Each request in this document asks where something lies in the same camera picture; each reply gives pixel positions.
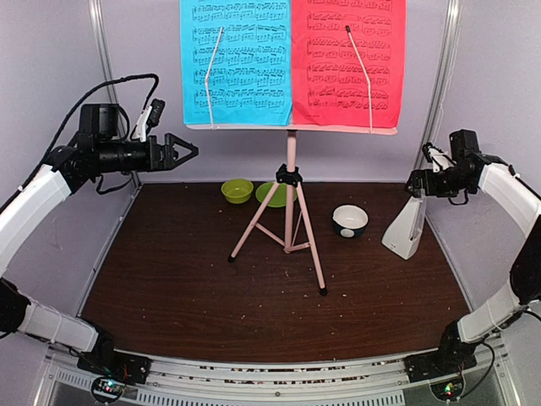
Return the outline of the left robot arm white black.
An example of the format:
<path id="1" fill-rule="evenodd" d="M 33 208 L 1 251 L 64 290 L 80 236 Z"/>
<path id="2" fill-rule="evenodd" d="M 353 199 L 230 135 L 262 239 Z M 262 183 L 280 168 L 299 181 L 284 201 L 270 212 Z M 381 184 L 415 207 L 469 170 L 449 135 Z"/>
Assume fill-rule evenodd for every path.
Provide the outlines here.
<path id="1" fill-rule="evenodd" d="M 1 210 L 2 272 L 43 220 L 87 182 L 107 173 L 166 172 L 198 156 L 198 147 L 174 134 L 165 134 L 160 144 L 149 133 L 164 107 L 164 101 L 153 100 L 128 140 L 117 135 L 118 116 L 123 113 L 118 104 L 82 106 L 74 142 L 48 152 L 30 182 Z M 122 366 L 106 332 L 32 299 L 6 278 L 1 280 L 1 332 L 21 332 L 88 354 L 104 376 L 116 374 Z"/>

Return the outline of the pink music stand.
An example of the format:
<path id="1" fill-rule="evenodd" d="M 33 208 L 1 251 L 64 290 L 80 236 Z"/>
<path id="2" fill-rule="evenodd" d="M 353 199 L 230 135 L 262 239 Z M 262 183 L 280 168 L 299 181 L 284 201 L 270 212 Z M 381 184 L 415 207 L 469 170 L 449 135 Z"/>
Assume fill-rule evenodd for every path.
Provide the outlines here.
<path id="1" fill-rule="evenodd" d="M 369 99 L 369 126 L 367 128 L 358 127 L 358 130 L 364 133 L 368 132 L 369 134 L 374 134 L 375 132 L 376 134 L 382 134 L 382 135 L 394 135 L 397 133 L 396 127 L 385 129 L 382 127 L 374 126 L 372 82 L 368 75 L 368 70 L 366 69 L 366 66 L 363 62 L 363 58 L 360 56 L 357 43 L 355 42 L 353 38 L 352 27 L 350 25 L 344 25 L 344 28 L 347 33 L 347 37 L 349 38 L 352 44 L 352 49 L 354 50 L 357 56 L 358 62 L 360 63 L 361 69 L 363 70 L 363 75 L 367 82 L 367 89 L 368 89 L 367 92 L 368 92 L 368 99 Z M 210 128 L 212 130 L 215 129 L 215 123 L 214 123 L 214 118 L 213 118 L 213 113 L 212 113 L 210 90 L 209 90 L 208 84 L 209 84 L 209 79 L 210 79 L 211 68 L 213 66 L 215 55 L 220 45 L 222 32 L 223 32 L 223 28 L 220 28 L 220 31 L 216 40 L 216 45 L 215 45 L 212 57 L 210 59 L 210 64 L 206 71 L 205 82 L 204 82 L 207 101 L 208 101 L 209 110 L 210 110 Z M 326 296 L 328 294 L 328 289 L 325 282 L 324 273 L 322 271 L 322 267 L 320 264 L 320 257 L 319 257 L 319 253 L 316 246 L 314 231 L 312 229 L 312 225 L 311 225 L 311 221 L 309 217 L 308 206 L 304 197 L 303 178 L 298 171 L 298 167 L 296 166 L 297 130 L 298 129 L 300 129 L 300 127 L 299 128 L 291 127 L 287 129 L 287 162 L 283 163 L 276 171 L 276 180 L 272 183 L 270 191 L 264 198 L 263 202 L 260 204 L 259 208 L 257 209 L 254 216 L 250 220 L 248 226 L 245 228 L 242 236 L 236 243 L 231 254 L 228 256 L 227 261 L 229 263 L 234 263 L 240 250 L 243 248 L 244 244 L 246 243 L 249 235 L 252 233 L 252 231 L 255 228 L 257 228 L 262 233 L 264 233 L 265 235 L 267 235 L 268 237 L 276 241 L 283 248 L 283 251 L 286 254 L 291 254 L 294 251 L 310 249 L 310 252 L 313 258 L 314 270 L 317 277 L 320 295 Z M 269 202 L 271 201 L 271 198 L 274 197 L 274 195 L 276 194 L 281 184 L 285 184 L 287 187 L 286 188 L 284 239 L 280 239 L 271 230 L 269 230 L 268 228 L 266 228 L 264 225 L 260 223 L 261 216 L 263 215 L 265 209 L 268 207 Z M 297 191 L 298 204 L 300 207 L 300 213 L 299 213 L 297 226 L 295 230 L 293 230 L 293 215 L 294 215 L 293 191 L 294 190 Z M 305 232 L 308 237 L 308 242 L 303 243 L 303 244 L 295 244 L 295 239 L 297 237 L 298 228 L 300 226 L 301 221 L 303 221 Z"/>

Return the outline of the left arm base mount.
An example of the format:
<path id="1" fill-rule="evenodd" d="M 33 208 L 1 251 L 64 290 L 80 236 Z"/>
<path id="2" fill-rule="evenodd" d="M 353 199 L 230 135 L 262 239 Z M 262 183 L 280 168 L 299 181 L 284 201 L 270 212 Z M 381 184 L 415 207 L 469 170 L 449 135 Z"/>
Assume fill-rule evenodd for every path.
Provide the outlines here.
<path id="1" fill-rule="evenodd" d="M 117 351 L 109 337 L 99 338 L 90 352 L 79 353 L 77 367 L 129 385 L 145 384 L 150 358 Z"/>

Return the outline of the red sheet music paper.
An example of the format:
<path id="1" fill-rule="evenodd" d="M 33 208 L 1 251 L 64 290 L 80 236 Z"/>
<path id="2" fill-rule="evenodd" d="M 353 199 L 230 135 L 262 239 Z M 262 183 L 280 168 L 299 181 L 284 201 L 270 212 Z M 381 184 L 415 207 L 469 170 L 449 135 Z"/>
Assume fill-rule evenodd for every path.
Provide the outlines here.
<path id="1" fill-rule="evenodd" d="M 293 122 L 396 130 L 407 2 L 293 1 L 291 7 Z"/>

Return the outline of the white metronome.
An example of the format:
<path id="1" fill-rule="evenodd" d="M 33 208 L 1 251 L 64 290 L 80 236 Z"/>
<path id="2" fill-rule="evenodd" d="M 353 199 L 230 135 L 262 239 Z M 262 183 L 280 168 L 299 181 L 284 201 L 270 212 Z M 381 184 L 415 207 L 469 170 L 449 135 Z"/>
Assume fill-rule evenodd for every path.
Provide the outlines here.
<path id="1" fill-rule="evenodd" d="M 381 243 L 404 260 L 416 252 L 424 230 L 426 199 L 411 197 L 385 230 Z"/>

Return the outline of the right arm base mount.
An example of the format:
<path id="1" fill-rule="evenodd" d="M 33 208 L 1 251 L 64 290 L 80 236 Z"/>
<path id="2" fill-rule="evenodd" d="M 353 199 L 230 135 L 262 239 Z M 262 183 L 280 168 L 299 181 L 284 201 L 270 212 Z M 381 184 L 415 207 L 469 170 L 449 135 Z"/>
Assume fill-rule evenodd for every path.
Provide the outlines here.
<path id="1" fill-rule="evenodd" d="M 409 355 L 404 359 L 405 370 L 411 383 L 432 380 L 459 373 L 463 368 L 477 365 L 474 357 L 479 343 L 464 343 L 457 324 L 448 325 L 436 350 Z"/>

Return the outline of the blue sheet music paper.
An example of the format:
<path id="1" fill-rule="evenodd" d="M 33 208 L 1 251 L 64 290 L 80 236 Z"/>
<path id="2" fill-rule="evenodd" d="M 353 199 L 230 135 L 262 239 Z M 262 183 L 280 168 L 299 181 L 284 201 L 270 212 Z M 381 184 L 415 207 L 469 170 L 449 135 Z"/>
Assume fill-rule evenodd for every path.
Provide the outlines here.
<path id="1" fill-rule="evenodd" d="M 290 2 L 182 1 L 179 6 L 184 123 L 289 125 Z"/>

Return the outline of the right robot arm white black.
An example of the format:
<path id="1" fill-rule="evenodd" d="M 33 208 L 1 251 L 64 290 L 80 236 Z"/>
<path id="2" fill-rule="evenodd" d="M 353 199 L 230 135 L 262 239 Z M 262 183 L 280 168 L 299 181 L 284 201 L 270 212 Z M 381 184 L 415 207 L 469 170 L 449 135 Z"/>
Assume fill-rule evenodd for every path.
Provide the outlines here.
<path id="1" fill-rule="evenodd" d="M 458 195 L 469 198 L 481 193 L 495 209 L 493 220 L 501 225 L 485 227 L 486 241 L 501 252 L 482 248 L 485 265 L 498 259 L 510 267 L 502 285 L 477 309 L 451 322 L 434 353 L 434 367 L 451 373 L 490 334 L 518 320 L 528 306 L 540 300 L 540 196 L 503 158 L 480 150 L 473 130 L 450 134 L 450 151 L 431 142 L 422 153 L 428 169 L 411 172 L 405 189 L 413 199 L 447 199 L 453 206 Z"/>

